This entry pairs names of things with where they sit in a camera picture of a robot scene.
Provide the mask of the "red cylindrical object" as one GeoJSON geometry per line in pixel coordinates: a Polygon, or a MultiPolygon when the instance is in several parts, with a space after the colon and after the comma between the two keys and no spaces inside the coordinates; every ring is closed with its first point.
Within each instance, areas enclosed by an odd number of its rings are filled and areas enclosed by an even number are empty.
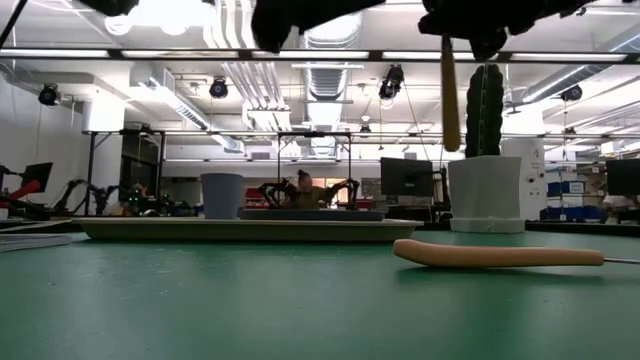
{"type": "Polygon", "coordinates": [[[7,196],[0,196],[0,208],[7,208],[10,200],[19,200],[29,194],[38,193],[40,191],[40,182],[32,180],[26,185],[21,186],[18,190],[9,193],[7,196]]]}

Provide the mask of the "person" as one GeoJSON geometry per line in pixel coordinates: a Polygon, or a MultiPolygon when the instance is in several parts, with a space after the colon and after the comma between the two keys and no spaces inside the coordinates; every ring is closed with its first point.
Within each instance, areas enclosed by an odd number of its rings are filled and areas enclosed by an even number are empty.
{"type": "Polygon", "coordinates": [[[328,204],[327,189],[315,186],[311,175],[299,170],[297,192],[293,198],[288,199],[287,206],[290,209],[318,210],[326,208],[328,204]]]}

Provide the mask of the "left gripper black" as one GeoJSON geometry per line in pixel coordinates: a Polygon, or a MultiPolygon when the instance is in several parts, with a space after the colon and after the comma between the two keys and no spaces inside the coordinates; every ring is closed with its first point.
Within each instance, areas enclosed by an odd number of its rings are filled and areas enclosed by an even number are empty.
{"type": "Polygon", "coordinates": [[[381,5],[386,0],[256,0],[251,18],[256,47],[279,53],[293,27],[300,34],[316,26],[381,5]]]}

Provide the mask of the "grey blue plate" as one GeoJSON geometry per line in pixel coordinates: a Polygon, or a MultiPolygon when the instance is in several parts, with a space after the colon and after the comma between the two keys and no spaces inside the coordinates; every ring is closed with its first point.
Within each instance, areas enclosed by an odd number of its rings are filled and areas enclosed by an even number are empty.
{"type": "Polygon", "coordinates": [[[244,209],[239,212],[242,220],[283,221],[365,221],[380,222],[386,213],[382,211],[355,210],[291,210],[291,209],[244,209]]]}

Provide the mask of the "silver ventilation duct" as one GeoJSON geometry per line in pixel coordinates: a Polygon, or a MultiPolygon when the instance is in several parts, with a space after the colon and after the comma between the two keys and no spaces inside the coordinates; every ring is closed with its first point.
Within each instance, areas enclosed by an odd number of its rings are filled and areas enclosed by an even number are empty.
{"type": "MultiPolygon", "coordinates": [[[[362,25],[362,13],[344,15],[302,35],[304,49],[344,50],[354,48],[362,25]]],[[[344,95],[347,70],[306,69],[305,82],[309,94],[316,100],[338,100],[344,95]]]]}

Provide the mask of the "tall green cactus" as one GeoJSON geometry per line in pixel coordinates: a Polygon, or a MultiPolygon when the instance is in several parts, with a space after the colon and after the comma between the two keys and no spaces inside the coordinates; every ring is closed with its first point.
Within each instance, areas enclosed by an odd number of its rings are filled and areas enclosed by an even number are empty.
{"type": "Polygon", "coordinates": [[[466,158],[500,155],[503,96],[499,66],[479,66],[470,78],[466,93],[466,158]]]}

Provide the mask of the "black computer monitor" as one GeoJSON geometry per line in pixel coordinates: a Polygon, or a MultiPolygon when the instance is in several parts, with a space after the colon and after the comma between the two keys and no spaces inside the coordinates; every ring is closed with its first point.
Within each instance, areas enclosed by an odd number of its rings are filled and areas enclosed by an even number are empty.
{"type": "Polygon", "coordinates": [[[425,160],[380,159],[381,193],[390,196],[433,197],[433,164],[425,160]]]}
{"type": "Polygon", "coordinates": [[[640,195],[640,159],[608,160],[606,174],[610,195],[640,195]]]}
{"type": "Polygon", "coordinates": [[[44,193],[49,182],[52,168],[52,162],[28,165],[21,173],[21,186],[32,189],[33,193],[44,193]]]}

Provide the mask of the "spoon with orange handle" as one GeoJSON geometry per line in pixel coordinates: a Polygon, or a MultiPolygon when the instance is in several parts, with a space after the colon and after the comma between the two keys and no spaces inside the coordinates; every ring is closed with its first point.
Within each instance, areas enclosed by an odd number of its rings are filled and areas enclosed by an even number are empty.
{"type": "Polygon", "coordinates": [[[605,263],[640,265],[640,260],[605,257],[595,250],[544,247],[454,246],[398,239],[395,256],[430,267],[510,268],[544,266],[602,266],[605,263]]]}

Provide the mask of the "black aluminium rig frame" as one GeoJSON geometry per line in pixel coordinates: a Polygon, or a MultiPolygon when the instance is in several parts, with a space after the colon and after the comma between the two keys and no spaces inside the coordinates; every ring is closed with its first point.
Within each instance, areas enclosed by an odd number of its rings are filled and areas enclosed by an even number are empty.
{"type": "MultiPolygon", "coordinates": [[[[305,61],[305,62],[389,62],[435,63],[439,51],[382,50],[284,50],[278,54],[249,49],[99,49],[99,48],[7,48],[2,59],[29,60],[124,60],[124,61],[305,61]]],[[[554,65],[640,65],[640,53],[499,52],[489,58],[495,63],[554,65]]]]}

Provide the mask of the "cream plastic tray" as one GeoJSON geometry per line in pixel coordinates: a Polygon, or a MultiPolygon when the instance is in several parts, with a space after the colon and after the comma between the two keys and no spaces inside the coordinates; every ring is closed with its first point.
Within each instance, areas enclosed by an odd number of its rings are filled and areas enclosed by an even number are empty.
{"type": "Polygon", "coordinates": [[[90,217],[72,221],[93,240],[392,242],[409,238],[419,221],[217,220],[90,217]]]}

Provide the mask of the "cutlery with cream handle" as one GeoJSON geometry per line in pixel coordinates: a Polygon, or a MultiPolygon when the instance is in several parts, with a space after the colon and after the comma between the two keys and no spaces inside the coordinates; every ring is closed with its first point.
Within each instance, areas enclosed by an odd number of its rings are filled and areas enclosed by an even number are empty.
{"type": "Polygon", "coordinates": [[[457,96],[455,60],[451,39],[448,35],[441,37],[441,112],[443,145],[447,152],[455,152],[460,148],[460,124],[457,96]]]}

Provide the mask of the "white square plant pot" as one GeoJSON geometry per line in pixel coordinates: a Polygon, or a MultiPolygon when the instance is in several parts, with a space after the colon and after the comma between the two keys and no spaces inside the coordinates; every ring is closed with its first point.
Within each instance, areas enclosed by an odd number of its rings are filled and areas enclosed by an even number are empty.
{"type": "Polygon", "coordinates": [[[525,231],[520,212],[520,157],[479,156],[448,165],[452,231],[525,231]]]}

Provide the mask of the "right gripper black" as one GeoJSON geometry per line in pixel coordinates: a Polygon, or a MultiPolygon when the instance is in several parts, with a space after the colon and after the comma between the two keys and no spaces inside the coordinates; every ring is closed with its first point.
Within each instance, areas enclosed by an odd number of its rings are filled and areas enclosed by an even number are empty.
{"type": "Polygon", "coordinates": [[[531,27],[539,19],[566,17],[595,0],[423,0],[427,11],[418,22],[421,34],[471,38],[473,31],[495,29],[470,39],[476,61],[487,61],[505,45],[502,27],[531,27]]]}

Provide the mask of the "light blue ribbed cup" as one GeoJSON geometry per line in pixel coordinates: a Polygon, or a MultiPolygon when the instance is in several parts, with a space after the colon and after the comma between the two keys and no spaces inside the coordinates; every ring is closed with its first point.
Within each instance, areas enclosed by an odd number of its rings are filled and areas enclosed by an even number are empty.
{"type": "Polygon", "coordinates": [[[206,219],[233,220],[244,205],[244,178],[233,173],[201,175],[204,216],[206,219]]]}

